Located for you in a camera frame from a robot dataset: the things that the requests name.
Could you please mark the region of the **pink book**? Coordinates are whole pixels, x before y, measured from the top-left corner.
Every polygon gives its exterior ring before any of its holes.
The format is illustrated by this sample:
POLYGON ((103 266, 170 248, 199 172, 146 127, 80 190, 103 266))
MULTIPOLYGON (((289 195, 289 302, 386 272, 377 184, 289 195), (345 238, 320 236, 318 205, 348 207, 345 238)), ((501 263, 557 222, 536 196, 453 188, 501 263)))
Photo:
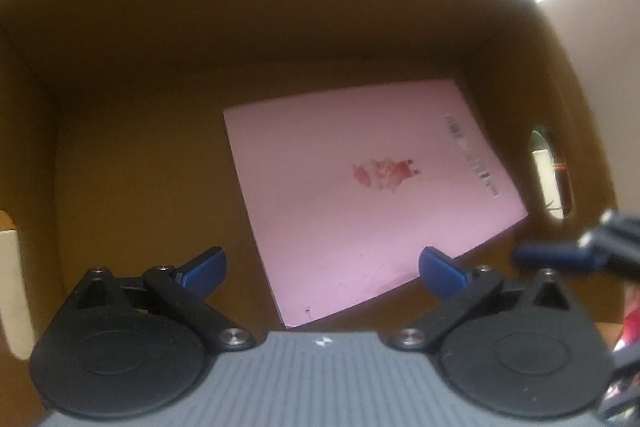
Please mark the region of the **pink book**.
POLYGON ((274 98, 224 123, 288 327, 413 281, 427 246, 459 257, 527 215, 449 79, 274 98))

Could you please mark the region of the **brown cardboard box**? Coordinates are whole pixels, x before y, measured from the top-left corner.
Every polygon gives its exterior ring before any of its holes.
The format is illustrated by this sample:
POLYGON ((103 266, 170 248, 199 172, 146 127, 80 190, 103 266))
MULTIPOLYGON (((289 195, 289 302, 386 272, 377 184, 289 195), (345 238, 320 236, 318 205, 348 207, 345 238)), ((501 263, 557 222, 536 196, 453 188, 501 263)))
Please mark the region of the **brown cardboard box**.
POLYGON ((1 0, 6 426, 597 426, 608 274, 517 268, 616 203, 585 95, 534 0, 1 0), (527 211, 416 278, 283 324, 224 111, 449 79, 527 211), (207 299, 174 281, 208 248, 207 299))

